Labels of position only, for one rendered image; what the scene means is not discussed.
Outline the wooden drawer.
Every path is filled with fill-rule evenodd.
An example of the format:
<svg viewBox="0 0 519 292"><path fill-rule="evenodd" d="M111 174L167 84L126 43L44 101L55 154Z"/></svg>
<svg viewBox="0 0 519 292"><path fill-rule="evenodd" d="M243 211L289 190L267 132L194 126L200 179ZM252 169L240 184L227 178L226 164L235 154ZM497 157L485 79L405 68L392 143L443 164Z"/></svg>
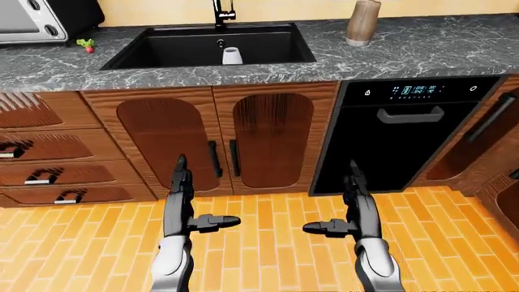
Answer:
<svg viewBox="0 0 519 292"><path fill-rule="evenodd" d="M101 128L60 131L0 133L0 143L33 143L19 158L0 158L0 164L33 164L45 161L122 160L121 150Z"/></svg>
<svg viewBox="0 0 519 292"><path fill-rule="evenodd" d="M114 184L68 187L22 187L0 189L0 207L54 206L54 200L68 189L88 189L81 204L111 204L127 201L155 201L157 198L144 184Z"/></svg>
<svg viewBox="0 0 519 292"><path fill-rule="evenodd" d="M25 179L38 169L63 168L63 174L54 184L25 185ZM129 162L116 161L86 161L86 162L54 162L31 165L1 165L0 187L28 186L58 186L84 184L127 184L140 183L141 177Z"/></svg>
<svg viewBox="0 0 519 292"><path fill-rule="evenodd" d="M78 92L0 92L0 133L100 127Z"/></svg>

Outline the wooden corner cabinet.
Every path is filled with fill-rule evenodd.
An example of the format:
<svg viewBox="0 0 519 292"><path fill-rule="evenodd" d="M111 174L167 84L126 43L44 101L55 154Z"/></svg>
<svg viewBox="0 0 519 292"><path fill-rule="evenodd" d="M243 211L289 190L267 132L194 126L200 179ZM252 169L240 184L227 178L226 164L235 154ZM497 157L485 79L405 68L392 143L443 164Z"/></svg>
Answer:
<svg viewBox="0 0 519 292"><path fill-rule="evenodd" d="M467 183L499 225L519 242L519 158L478 166Z"/></svg>

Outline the black dishwasher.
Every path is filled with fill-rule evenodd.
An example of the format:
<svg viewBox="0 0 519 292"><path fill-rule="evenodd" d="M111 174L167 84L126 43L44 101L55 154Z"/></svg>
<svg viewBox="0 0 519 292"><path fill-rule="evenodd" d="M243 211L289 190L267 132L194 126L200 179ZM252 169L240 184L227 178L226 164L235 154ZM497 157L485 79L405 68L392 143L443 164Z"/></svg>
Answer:
<svg viewBox="0 0 519 292"><path fill-rule="evenodd" d="M408 187L481 105L499 75L381 79L342 82L309 194L339 195L350 160L365 174L369 191L388 193ZM434 123L386 124L376 116L429 114Z"/></svg>

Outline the white cup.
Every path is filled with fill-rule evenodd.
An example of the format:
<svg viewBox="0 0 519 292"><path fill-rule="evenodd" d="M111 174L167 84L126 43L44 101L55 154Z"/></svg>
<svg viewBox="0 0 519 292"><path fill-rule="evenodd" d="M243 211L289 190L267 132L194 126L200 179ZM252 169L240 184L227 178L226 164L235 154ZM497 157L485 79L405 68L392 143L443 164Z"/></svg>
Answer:
<svg viewBox="0 0 519 292"><path fill-rule="evenodd" d="M228 47L222 51L222 64L223 65L242 65L242 55L239 48Z"/></svg>

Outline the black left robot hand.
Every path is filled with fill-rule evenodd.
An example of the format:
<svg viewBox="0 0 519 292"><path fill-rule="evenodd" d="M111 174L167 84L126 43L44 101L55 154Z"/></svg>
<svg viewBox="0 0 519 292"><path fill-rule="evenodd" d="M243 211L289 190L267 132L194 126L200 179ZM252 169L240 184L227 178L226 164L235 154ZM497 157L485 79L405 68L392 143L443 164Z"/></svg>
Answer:
<svg viewBox="0 0 519 292"><path fill-rule="evenodd" d="M171 180L171 189L165 198L163 214L164 237L180 235L189 238L191 233L213 233L241 223L236 216L214 216L211 213L195 217L191 201L194 199L193 175L188 169L187 157L179 155Z"/></svg>

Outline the red radish with leaves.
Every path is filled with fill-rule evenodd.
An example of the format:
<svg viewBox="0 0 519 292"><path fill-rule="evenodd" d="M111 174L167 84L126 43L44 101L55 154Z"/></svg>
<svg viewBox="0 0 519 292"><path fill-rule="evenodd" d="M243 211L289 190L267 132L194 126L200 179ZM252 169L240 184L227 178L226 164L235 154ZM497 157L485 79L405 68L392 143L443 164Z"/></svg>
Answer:
<svg viewBox="0 0 519 292"><path fill-rule="evenodd" d="M95 52L95 41L92 38L88 40L78 39L76 44L83 47L87 53L93 54Z"/></svg>

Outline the wooden cabinet door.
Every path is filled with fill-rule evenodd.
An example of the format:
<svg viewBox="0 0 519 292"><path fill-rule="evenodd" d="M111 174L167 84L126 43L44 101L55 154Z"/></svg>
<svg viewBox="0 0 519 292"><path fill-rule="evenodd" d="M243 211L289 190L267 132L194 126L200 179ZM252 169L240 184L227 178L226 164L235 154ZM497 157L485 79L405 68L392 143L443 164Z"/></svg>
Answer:
<svg viewBox="0 0 519 292"><path fill-rule="evenodd" d="M338 90L338 82L213 87L234 194L308 191ZM238 142L240 177L230 140Z"/></svg>
<svg viewBox="0 0 519 292"><path fill-rule="evenodd" d="M232 193L211 88L123 89L81 94L158 199L169 191L181 154L187 157L197 196ZM216 177L212 167L209 140L217 143L221 178Z"/></svg>

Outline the black sink faucet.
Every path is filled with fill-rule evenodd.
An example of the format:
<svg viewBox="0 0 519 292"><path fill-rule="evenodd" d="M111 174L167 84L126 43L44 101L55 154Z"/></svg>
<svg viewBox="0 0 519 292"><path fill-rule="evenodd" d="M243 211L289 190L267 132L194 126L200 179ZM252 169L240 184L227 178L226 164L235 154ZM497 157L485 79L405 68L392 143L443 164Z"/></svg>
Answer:
<svg viewBox="0 0 519 292"><path fill-rule="evenodd" d="M212 0L214 17L215 17L215 29L217 31L224 31L226 26L224 21L236 20L236 11L234 10L234 0L229 0L230 11L223 11L221 6L221 0Z"/></svg>

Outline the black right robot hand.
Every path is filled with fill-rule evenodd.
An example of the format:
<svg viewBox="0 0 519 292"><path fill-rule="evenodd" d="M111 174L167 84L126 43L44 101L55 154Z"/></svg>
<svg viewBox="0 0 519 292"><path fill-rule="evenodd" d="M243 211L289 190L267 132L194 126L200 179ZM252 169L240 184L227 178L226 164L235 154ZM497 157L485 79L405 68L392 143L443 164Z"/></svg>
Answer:
<svg viewBox="0 0 519 292"><path fill-rule="evenodd" d="M333 218L330 221L306 223L302 230L309 234L321 234L326 238L345 238L352 235L357 243L360 240L383 242L378 208L367 190L366 177L354 160L350 160L344 187L342 199L348 207L345 220Z"/></svg>

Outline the beige ceramic vase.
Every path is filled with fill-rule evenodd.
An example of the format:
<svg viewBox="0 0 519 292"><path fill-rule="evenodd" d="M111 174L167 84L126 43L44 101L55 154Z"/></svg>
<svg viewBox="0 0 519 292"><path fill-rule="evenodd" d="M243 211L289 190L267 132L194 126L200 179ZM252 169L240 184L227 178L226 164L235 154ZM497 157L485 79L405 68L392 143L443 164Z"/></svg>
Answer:
<svg viewBox="0 0 519 292"><path fill-rule="evenodd" d="M346 31L348 45L363 47L369 43L378 23L381 2L358 0Z"/></svg>

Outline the silver toaster oven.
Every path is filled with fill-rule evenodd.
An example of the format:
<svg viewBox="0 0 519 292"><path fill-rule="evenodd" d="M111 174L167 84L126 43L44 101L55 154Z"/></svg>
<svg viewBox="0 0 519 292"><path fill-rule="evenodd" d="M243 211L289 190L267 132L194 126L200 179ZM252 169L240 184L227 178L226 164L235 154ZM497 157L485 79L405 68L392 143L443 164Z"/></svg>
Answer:
<svg viewBox="0 0 519 292"><path fill-rule="evenodd" d="M67 43L104 21L98 0L0 0L0 45Z"/></svg>

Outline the grey marble countertop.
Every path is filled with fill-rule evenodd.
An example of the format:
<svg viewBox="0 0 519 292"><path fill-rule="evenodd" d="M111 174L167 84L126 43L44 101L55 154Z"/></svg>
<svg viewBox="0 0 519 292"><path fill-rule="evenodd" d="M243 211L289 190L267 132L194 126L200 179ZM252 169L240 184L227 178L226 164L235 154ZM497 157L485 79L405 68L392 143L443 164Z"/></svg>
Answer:
<svg viewBox="0 0 519 292"><path fill-rule="evenodd" d="M346 43L343 19L299 21L315 62L102 70L141 27L102 28L94 53L77 45L0 48L0 92L202 87L519 73L519 15L380 19L364 47Z"/></svg>

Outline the black sink basin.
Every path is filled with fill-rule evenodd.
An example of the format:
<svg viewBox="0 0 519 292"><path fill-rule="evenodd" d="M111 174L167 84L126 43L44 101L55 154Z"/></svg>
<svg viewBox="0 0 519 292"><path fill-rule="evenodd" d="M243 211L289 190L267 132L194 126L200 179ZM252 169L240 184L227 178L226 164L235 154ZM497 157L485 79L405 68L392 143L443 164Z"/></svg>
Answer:
<svg viewBox="0 0 519 292"><path fill-rule="evenodd" d="M296 24L230 24L146 28L101 69L220 66L228 48L245 65L316 61Z"/></svg>

